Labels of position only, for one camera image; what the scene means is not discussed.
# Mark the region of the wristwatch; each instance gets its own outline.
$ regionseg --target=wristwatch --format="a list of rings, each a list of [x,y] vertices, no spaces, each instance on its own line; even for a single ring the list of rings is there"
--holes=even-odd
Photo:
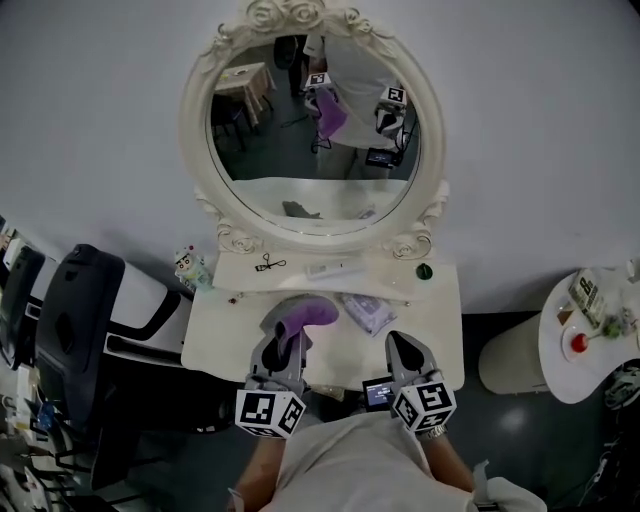
[[[431,441],[436,437],[443,436],[447,433],[447,427],[444,425],[438,425],[437,427],[433,427],[425,432],[417,432],[416,439],[418,441]]]

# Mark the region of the purple cloth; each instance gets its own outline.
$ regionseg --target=purple cloth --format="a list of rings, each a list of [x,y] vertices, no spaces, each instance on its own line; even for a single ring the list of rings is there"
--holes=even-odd
[[[335,322],[339,315],[335,304],[325,297],[301,298],[276,324],[275,335],[280,356],[283,355],[287,342],[298,335],[306,325],[329,325]],[[309,338],[305,339],[309,342],[309,350],[313,343]]]
[[[321,114],[318,119],[318,135],[322,139],[328,139],[346,122],[347,114],[336,103],[332,92],[321,88],[316,95]]]

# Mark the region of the ornate white mirror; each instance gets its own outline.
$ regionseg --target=ornate white mirror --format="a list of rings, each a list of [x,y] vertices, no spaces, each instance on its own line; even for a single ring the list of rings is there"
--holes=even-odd
[[[220,25],[185,87],[180,142],[237,253],[421,258],[448,196],[425,73],[389,31],[322,0],[254,0]]]

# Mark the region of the mirror frame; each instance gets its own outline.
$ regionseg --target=mirror frame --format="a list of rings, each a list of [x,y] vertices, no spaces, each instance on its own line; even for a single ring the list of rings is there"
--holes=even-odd
[[[186,168],[196,181],[196,199],[216,221],[221,250],[252,253],[265,242],[297,251],[340,253],[382,245],[395,258],[416,259],[431,251],[432,220],[448,198],[443,178],[445,131],[440,105],[425,73],[407,49],[386,29],[353,7],[328,7],[323,0],[253,0],[241,16],[218,27],[218,34],[197,58],[183,91],[179,139]],[[308,234],[280,227],[248,208],[230,190],[226,172],[210,145],[210,105],[215,84],[229,62],[244,50],[301,33],[348,37],[381,60],[411,98],[420,130],[421,158],[392,210],[357,231],[339,227]]]

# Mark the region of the white wall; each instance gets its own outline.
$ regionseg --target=white wall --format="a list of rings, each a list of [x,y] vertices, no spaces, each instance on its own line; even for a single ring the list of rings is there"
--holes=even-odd
[[[554,280],[640,252],[640,18],[625,0],[360,0],[442,102],[452,186],[436,243],[465,312],[539,306]],[[162,273],[212,247],[177,144],[182,87],[235,4],[0,6],[0,212]]]

